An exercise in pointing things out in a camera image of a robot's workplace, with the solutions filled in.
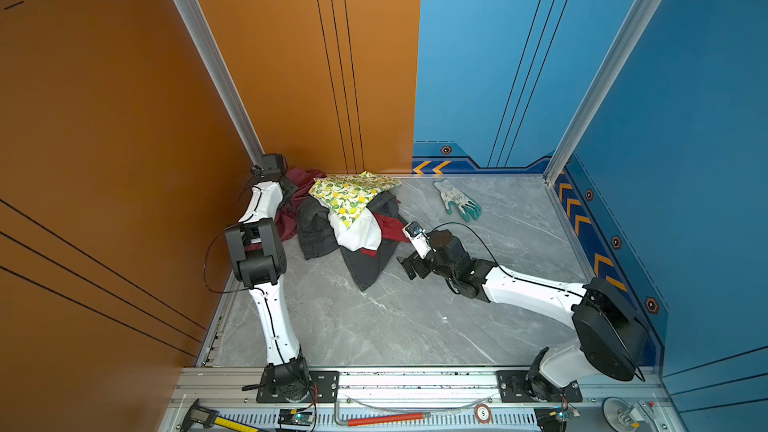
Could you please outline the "maroon cloth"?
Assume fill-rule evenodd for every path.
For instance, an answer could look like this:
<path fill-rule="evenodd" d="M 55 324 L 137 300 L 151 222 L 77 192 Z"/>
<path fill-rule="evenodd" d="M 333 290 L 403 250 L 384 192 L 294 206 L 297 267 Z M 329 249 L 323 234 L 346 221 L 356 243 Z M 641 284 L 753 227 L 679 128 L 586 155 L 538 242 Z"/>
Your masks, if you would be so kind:
<path fill-rule="evenodd" d="M 315 180 L 324 177 L 326 174 L 322 171 L 301 167 L 293 167 L 281 176 L 276 187 L 272 187 L 271 181 L 263 176 L 255 177 L 249 188 L 251 200 L 241 222 L 256 222 L 269 190 L 272 194 L 278 190 L 282 198 L 275 210 L 274 220 L 280 240 L 287 241 L 297 236 L 307 260 L 334 252 L 338 244 L 328 221 L 328 211 L 309 194 Z"/>

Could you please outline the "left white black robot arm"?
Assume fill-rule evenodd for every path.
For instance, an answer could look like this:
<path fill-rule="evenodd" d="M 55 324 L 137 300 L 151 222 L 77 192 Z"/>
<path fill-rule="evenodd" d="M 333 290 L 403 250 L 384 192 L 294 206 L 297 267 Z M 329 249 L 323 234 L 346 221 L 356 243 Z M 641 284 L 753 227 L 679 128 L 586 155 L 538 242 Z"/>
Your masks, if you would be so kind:
<path fill-rule="evenodd" d="M 264 155 L 262 162 L 251 169 L 251 198 L 246 211 L 220 234 L 226 241 L 235 279 L 256 305 L 266 343 L 262 377 L 257 384 L 243 389 L 301 402 L 316 396 L 306 358 L 290 322 L 281 281 L 287 272 L 287 255 L 276 217 L 296 191 L 287 172 L 283 155 Z"/>

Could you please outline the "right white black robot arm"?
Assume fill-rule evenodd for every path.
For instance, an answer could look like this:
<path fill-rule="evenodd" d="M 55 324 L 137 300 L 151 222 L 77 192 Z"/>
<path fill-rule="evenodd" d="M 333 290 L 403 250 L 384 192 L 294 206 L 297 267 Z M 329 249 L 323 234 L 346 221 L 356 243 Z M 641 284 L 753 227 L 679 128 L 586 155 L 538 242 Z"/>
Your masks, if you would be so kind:
<path fill-rule="evenodd" d="M 494 258 L 476 259 L 448 230 L 403 228 L 414 252 L 400 259 L 409 278 L 438 275 L 456 295 L 512 305 L 548 317 L 576 336 L 536 355 L 519 383 L 530 401 L 570 400 L 579 380 L 603 375 L 630 382 L 645 378 L 640 361 L 649 331 L 639 312 L 607 280 L 558 282 L 515 272 Z"/>

